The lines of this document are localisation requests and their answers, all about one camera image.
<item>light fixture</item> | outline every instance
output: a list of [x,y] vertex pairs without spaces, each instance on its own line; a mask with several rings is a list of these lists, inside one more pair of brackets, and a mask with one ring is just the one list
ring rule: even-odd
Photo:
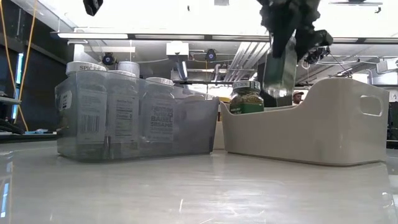
[[334,43],[340,43],[340,42],[352,42],[355,43],[358,41],[358,38],[345,38],[345,37],[335,37],[333,38]]
[[78,33],[66,32],[58,33],[58,36],[63,39],[128,39],[127,34],[101,34],[101,33]]
[[348,0],[348,1],[332,1],[329,4],[337,6],[381,6],[382,2],[365,1],[365,0]]
[[269,42],[269,36],[266,36],[266,35],[213,35],[213,40]]
[[374,42],[374,43],[398,43],[398,38],[366,38],[364,41],[367,42]]
[[136,39],[154,40],[204,40],[204,35],[185,35],[185,34],[136,34]]

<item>table surface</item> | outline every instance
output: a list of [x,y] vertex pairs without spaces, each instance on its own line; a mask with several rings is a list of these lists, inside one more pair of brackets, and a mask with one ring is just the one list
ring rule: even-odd
[[0,223],[397,223],[396,155],[344,168],[223,151],[84,164],[54,141],[0,144]]

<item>shelf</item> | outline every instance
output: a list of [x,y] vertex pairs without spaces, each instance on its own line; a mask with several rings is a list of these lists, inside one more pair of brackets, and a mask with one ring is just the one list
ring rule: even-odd
[[0,96],[0,102],[10,105],[19,105],[21,102],[16,99]]

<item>spice jar lid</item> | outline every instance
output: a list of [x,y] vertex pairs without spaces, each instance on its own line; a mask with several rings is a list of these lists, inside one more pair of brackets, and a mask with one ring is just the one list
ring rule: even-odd
[[240,88],[250,88],[253,90],[261,90],[260,83],[257,81],[237,81],[232,85],[233,90],[237,90]]

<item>green spice jar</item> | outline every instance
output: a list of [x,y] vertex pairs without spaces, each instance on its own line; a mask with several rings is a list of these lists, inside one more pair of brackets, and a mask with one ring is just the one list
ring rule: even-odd
[[232,114],[245,114],[264,111],[264,100],[259,95],[257,81],[238,81],[233,84],[234,95],[229,105]]

